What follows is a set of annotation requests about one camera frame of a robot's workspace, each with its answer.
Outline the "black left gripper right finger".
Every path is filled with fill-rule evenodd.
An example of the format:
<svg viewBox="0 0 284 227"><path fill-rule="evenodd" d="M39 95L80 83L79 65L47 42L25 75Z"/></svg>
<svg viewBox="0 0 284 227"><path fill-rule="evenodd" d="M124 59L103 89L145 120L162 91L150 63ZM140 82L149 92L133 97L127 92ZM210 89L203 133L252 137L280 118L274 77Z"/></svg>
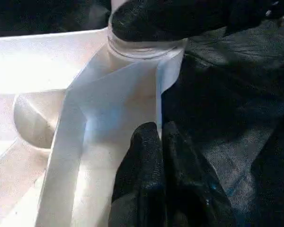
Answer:
<svg viewBox="0 0 284 227"><path fill-rule="evenodd" d="M169 227L234 227L236 220L214 167L174 122L162 130Z"/></svg>

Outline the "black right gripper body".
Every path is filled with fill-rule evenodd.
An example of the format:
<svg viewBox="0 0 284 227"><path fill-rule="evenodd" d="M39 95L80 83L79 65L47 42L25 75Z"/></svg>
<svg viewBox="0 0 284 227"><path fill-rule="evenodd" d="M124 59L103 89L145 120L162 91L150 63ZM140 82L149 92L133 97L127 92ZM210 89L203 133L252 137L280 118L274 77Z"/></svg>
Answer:
<svg viewBox="0 0 284 227"><path fill-rule="evenodd" d="M264 20L284 27L284 0L234 0L224 35L255 28Z"/></svg>

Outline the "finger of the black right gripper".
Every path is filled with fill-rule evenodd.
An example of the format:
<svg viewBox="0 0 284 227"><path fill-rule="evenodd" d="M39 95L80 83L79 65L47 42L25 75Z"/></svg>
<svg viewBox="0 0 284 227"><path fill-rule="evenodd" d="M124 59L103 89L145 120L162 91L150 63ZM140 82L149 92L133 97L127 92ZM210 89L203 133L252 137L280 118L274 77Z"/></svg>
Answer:
<svg viewBox="0 0 284 227"><path fill-rule="evenodd" d="M126 42L171 42L226 26L229 8L228 0L129 0L110 23Z"/></svg>

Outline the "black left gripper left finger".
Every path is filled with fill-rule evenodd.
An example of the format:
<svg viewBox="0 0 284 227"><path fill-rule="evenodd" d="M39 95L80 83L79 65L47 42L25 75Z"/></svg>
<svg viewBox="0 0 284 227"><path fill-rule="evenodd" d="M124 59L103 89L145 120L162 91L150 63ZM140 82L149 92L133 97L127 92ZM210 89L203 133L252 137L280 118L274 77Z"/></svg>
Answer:
<svg viewBox="0 0 284 227"><path fill-rule="evenodd" d="M110 225L112 227L163 227L165 225L165 174L161 141L154 122L140 125L115 175Z"/></svg>

